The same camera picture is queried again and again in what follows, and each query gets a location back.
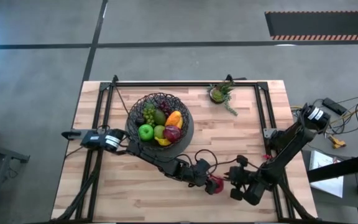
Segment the floor mat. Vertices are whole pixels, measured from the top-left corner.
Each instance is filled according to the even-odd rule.
[[[358,40],[358,11],[265,12],[273,40]]]

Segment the small plant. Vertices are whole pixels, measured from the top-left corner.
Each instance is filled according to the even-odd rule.
[[[230,92],[233,90],[234,82],[223,81],[217,85],[209,84],[208,91],[214,103],[224,103],[224,107],[233,115],[237,116],[238,113],[230,107],[229,101],[231,100]]]
[[[214,98],[214,100],[216,100],[218,102],[222,102],[223,101],[223,93],[219,90],[213,90],[212,98]]]

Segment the concrete floor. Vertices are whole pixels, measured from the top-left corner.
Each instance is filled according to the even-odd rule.
[[[101,0],[0,0],[0,44],[90,43]],[[99,39],[109,42],[270,40],[264,11],[358,10],[358,0],[110,0]],[[0,195],[0,223],[49,219],[89,49],[0,50],[0,145],[24,154]],[[284,80],[292,105],[358,95],[358,45],[98,49],[90,80],[210,80],[226,74]],[[352,106],[357,101],[345,103]],[[349,129],[356,126],[352,121]],[[358,156],[358,131],[341,136]],[[319,217],[358,222],[319,203]]]

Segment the butcher block tabletop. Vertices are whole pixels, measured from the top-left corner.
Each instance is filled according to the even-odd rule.
[[[281,80],[268,82],[277,128],[286,129],[293,124],[290,105]],[[75,114],[74,129],[91,129],[100,82],[84,82]],[[153,86],[119,87],[128,109],[140,98],[150,93],[170,93],[181,99],[194,120],[194,135],[184,153],[193,162],[200,149],[213,151],[219,162],[230,161],[238,154],[246,156],[257,166],[263,163],[265,154],[255,90],[248,86],[237,86],[232,91],[230,105],[238,112],[234,116],[223,105],[215,105],[209,99],[205,87]],[[269,116],[262,94],[267,126]],[[100,112],[99,125],[103,120],[105,94]],[[127,114],[117,92],[114,90],[109,112],[110,127],[124,129]],[[80,140],[70,141],[67,154],[79,148]],[[52,218],[60,216],[78,193],[83,176],[86,149],[70,155],[64,162],[62,176],[53,207]],[[198,158],[214,164],[208,152]],[[218,166],[214,175],[222,176],[230,166]],[[296,198],[313,216],[317,216],[301,153],[286,167],[289,186]],[[266,191],[256,206],[245,200],[230,198],[232,186],[224,183],[219,194],[208,195],[204,187],[189,188],[185,182],[166,178],[156,167],[138,157],[117,156],[103,153],[98,193],[94,209],[94,222],[274,222],[277,221],[273,193]],[[85,197],[83,214],[88,211],[89,195]],[[284,214],[287,213],[285,199],[280,192]]]

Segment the red apple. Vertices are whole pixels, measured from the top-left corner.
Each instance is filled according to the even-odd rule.
[[[168,139],[168,141],[175,142],[180,138],[181,131],[180,128],[174,125],[168,125],[164,129],[163,135],[166,139]]]

